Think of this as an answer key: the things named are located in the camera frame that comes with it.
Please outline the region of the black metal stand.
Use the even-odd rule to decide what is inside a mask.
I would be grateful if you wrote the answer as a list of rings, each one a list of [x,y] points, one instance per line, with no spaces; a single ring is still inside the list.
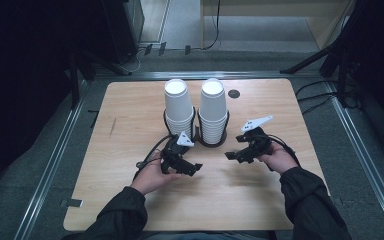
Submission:
[[[94,80],[96,72],[92,67],[92,62],[103,66],[111,72],[130,76],[131,71],[122,70],[120,67],[105,61],[97,55],[86,50],[71,50],[69,53],[69,79],[71,83],[71,108],[74,109],[80,102],[80,87],[78,73],[82,73],[87,80]]]

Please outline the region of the metal floor rail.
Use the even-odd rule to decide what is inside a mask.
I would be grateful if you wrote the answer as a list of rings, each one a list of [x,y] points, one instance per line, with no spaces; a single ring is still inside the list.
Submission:
[[[334,94],[334,84],[325,83],[322,88],[331,95],[344,138],[340,150],[345,155],[341,163],[347,182],[337,192],[335,202],[350,224],[353,238],[384,240],[384,178],[376,167],[384,154],[377,135],[363,112],[342,107]]]
[[[318,78],[316,71],[298,72],[294,74],[280,71],[176,71],[176,72],[134,72],[130,75],[117,75],[112,72],[100,72],[97,80],[109,81],[165,81],[174,78],[183,80],[218,79],[264,79],[264,78]]]
[[[84,104],[84,97],[90,89],[90,82],[82,80],[80,85],[79,102],[70,110],[63,129],[57,139],[57,142],[51,152],[47,165],[43,171],[40,181],[29,200],[27,209],[19,224],[13,240],[28,240],[34,228],[37,217],[42,209],[45,199],[49,193],[55,174],[58,170],[62,156],[65,152],[68,141],[72,135],[73,129],[79,118]]]

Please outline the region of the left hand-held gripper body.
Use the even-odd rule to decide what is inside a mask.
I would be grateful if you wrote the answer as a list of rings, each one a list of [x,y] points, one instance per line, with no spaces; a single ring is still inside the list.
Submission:
[[[184,159],[183,155],[193,146],[194,143],[184,132],[179,135],[172,135],[161,152],[161,157],[163,159],[161,164],[162,172],[164,174],[169,174],[169,169],[172,168],[171,163],[175,160]]]

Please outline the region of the black tripod stand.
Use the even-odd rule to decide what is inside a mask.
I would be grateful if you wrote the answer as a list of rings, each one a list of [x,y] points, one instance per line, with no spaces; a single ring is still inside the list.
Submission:
[[[337,79],[337,99],[343,108],[347,108],[346,103],[346,84],[347,84],[347,69],[349,66],[349,47],[347,46],[347,40],[352,32],[352,29],[356,23],[358,15],[360,14],[360,5],[364,0],[350,0],[347,4],[348,8],[351,8],[349,17],[341,17],[340,32],[336,39],[325,48],[321,49],[317,53],[302,60],[296,65],[281,70],[281,74],[295,74],[301,69],[309,66],[310,64],[318,61],[321,58],[325,58],[322,66],[319,69],[319,74],[322,77],[331,77],[336,69],[338,69]]]

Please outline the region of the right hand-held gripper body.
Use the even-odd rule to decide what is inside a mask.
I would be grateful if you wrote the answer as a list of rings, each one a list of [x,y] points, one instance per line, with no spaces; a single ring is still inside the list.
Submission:
[[[255,151],[255,158],[263,153],[266,153],[267,149],[271,145],[271,140],[263,131],[261,125],[272,119],[273,117],[269,115],[267,117],[248,120],[241,128],[242,134],[249,136],[247,148],[251,148]]]

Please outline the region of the stack of white paper cups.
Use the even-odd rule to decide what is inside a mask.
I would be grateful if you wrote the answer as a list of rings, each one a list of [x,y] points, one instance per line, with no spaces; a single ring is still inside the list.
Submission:
[[[221,120],[228,113],[223,83],[210,78],[202,83],[199,113],[209,121]]]
[[[195,109],[191,103],[188,87],[182,79],[171,79],[165,83],[164,119],[172,134],[184,132],[193,138]]]

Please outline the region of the black cabinet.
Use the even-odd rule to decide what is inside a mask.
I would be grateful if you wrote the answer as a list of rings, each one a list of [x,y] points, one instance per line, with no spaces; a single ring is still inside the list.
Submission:
[[[141,0],[102,0],[102,3],[116,62],[121,64],[139,50],[145,20]]]

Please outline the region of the grey tape strip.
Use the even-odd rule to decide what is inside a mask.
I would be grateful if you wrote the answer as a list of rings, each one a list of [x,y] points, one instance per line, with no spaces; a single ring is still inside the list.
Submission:
[[[82,204],[83,204],[83,201],[79,199],[64,199],[61,201],[60,206],[66,207],[66,208],[68,207],[80,208]]]

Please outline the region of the light wooden furniture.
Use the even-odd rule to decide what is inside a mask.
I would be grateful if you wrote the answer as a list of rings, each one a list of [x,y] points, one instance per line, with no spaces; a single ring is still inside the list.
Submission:
[[[205,16],[304,17],[317,46],[333,41],[356,0],[200,0],[201,27]]]

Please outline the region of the person's right hand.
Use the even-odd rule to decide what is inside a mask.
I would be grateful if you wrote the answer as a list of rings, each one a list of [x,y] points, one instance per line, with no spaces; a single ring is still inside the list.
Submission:
[[[260,155],[257,159],[280,175],[298,166],[292,156],[278,143],[271,144],[270,154]]]

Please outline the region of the person's left hand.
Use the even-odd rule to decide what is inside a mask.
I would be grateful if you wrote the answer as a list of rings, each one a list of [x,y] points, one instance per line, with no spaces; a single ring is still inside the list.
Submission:
[[[131,183],[131,187],[146,195],[182,177],[181,174],[164,174],[161,170],[161,156],[155,151],[150,162],[138,173]]]

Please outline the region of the black wire cup holder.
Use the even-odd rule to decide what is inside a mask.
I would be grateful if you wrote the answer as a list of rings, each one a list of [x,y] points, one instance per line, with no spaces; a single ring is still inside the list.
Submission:
[[[221,120],[209,121],[192,108],[189,117],[175,121],[170,119],[166,112],[163,113],[164,123],[170,134],[184,136],[193,143],[199,142],[210,148],[221,146],[225,142],[229,117],[229,113],[226,113]]]

